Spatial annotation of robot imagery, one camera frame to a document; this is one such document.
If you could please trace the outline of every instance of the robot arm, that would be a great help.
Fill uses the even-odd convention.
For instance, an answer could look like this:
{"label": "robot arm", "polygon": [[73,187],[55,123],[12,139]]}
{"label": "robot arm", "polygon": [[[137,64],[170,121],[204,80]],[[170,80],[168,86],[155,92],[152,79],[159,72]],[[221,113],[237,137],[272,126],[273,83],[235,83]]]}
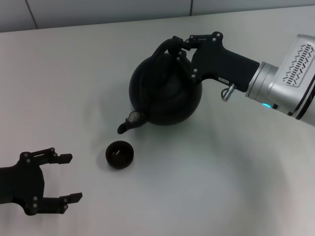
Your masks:
{"label": "robot arm", "polygon": [[173,37],[160,46],[155,55],[166,50],[187,63],[181,50],[196,48],[187,73],[195,82],[214,79],[228,85],[221,93],[228,101],[235,89],[246,97],[315,126],[315,37],[298,35],[280,68],[245,58],[228,51],[223,34],[191,35],[186,41]]}

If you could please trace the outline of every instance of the robotic hand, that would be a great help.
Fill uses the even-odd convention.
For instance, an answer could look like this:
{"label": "robotic hand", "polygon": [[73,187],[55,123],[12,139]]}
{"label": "robotic hand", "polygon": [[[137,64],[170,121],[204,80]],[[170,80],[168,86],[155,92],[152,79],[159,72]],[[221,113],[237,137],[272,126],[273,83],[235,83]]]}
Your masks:
{"label": "robotic hand", "polygon": [[68,204],[77,203],[82,193],[58,198],[44,198],[44,177],[40,165],[65,164],[72,160],[71,154],[58,156],[55,149],[22,152],[18,163],[12,167],[0,168],[0,204],[16,203],[26,215],[37,213],[60,213],[68,209]]}

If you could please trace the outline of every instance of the white wall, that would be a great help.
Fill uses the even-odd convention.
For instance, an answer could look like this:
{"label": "white wall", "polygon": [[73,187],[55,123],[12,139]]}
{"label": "white wall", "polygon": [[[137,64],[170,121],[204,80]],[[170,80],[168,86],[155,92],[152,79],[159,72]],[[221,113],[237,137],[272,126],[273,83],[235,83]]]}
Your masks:
{"label": "white wall", "polygon": [[0,32],[34,28],[35,24],[24,0],[0,0]]}
{"label": "white wall", "polygon": [[315,0],[0,0],[0,32],[315,5]]}
{"label": "white wall", "polygon": [[193,15],[315,5],[315,0],[193,0]]}

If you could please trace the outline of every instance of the white table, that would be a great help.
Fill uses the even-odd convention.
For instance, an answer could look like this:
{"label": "white table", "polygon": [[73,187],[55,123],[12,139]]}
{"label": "white table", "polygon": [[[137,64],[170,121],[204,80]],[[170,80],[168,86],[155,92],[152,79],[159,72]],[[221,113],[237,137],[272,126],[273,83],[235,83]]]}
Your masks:
{"label": "white table", "polygon": [[[118,135],[136,66],[173,35],[221,31],[224,46],[279,66],[296,34],[315,35],[315,6],[0,34],[3,167],[55,147],[42,166],[46,197],[83,192],[64,215],[0,205],[6,236],[313,236],[315,128],[204,81],[185,122]],[[104,152],[134,147],[115,171]]]}

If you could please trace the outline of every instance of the black teapot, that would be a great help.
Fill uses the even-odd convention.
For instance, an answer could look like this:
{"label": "black teapot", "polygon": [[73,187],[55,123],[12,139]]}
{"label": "black teapot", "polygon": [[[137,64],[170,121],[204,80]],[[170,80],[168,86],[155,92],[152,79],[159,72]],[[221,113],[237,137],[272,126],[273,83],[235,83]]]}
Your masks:
{"label": "black teapot", "polygon": [[[164,44],[171,51],[172,42],[165,41]],[[119,134],[146,122],[156,125],[180,123],[198,107],[202,84],[196,84],[190,78],[190,62],[185,51],[178,51],[177,55],[182,56],[177,57],[164,53],[162,45],[136,68],[131,77],[129,97],[134,111],[119,126]]]}

